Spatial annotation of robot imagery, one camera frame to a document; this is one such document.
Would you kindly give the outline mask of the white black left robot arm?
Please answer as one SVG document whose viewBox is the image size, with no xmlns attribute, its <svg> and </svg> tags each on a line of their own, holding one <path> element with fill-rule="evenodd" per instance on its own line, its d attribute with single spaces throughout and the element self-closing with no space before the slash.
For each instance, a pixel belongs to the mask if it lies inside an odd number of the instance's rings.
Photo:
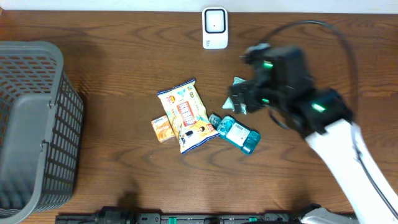
<svg viewBox="0 0 398 224">
<path fill-rule="evenodd" d="M 103 207 L 94 220 L 95 224 L 135 224 L 134 214 L 116 207 Z"/>
</svg>

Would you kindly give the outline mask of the light green packet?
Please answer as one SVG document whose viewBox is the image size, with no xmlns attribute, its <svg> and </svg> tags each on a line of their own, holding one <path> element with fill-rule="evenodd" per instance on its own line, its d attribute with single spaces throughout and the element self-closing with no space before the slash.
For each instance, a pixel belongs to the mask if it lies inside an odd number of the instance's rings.
<svg viewBox="0 0 398 224">
<path fill-rule="evenodd" d="M 237 84 L 243 83 L 243 82 L 245 82 L 245 79 L 242 79 L 242 78 L 239 78 L 239 77 L 234 77 L 233 85 L 237 85 Z M 241 107 L 241 113 L 247 114 L 246 105 L 245 105 L 244 103 L 241 103 L 241 104 L 240 104 L 240 107 Z M 225 101 L 225 103 L 224 103 L 224 105 L 222 106 L 222 108 L 223 108 L 223 109 L 226 109 L 226 110 L 235 111 L 233 102 L 232 102 L 232 100 L 231 100 L 230 97 L 227 98 L 227 100 Z"/>
</svg>

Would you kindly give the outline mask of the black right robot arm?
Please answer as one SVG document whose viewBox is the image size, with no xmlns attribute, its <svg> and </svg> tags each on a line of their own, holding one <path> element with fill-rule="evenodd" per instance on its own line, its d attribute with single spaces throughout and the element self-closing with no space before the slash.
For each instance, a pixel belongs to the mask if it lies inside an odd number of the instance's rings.
<svg viewBox="0 0 398 224">
<path fill-rule="evenodd" d="M 397 223 L 397 194 L 372 158 L 353 112 L 334 89 L 316 88 L 304 52 L 258 44 L 242 55 L 254 79 L 230 86 L 234 112 L 263 108 L 285 118 L 324 161 L 360 223 Z"/>
</svg>

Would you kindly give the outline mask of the yellow snack bag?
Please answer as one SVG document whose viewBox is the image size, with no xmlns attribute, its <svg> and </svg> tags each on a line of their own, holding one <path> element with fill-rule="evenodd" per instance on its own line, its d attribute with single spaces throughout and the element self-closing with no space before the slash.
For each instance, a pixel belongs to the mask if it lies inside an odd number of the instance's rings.
<svg viewBox="0 0 398 224">
<path fill-rule="evenodd" d="M 182 154 L 220 135 L 208 119 L 195 82 L 191 79 L 157 93 Z"/>
</svg>

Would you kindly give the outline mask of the orange small carton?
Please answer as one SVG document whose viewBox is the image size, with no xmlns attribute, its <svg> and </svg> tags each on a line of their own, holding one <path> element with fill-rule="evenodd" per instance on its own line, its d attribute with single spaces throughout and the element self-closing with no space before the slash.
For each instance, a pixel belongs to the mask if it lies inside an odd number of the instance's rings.
<svg viewBox="0 0 398 224">
<path fill-rule="evenodd" d="M 175 137 L 174 131 L 166 115 L 152 120 L 151 125 L 159 142 L 164 142 Z"/>
</svg>

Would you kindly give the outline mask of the blue mouthwash bottle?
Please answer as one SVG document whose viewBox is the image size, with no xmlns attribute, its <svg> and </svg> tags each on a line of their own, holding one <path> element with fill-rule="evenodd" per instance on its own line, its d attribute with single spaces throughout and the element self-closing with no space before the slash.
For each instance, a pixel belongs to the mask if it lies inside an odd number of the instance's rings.
<svg viewBox="0 0 398 224">
<path fill-rule="evenodd" d="M 261 135 L 257 131 L 247 128 L 231 116 L 221 118 L 216 114 L 212 114 L 209 117 L 209 121 L 219 132 L 221 139 L 240 148 L 244 154 L 252 154 L 261 140 Z"/>
</svg>

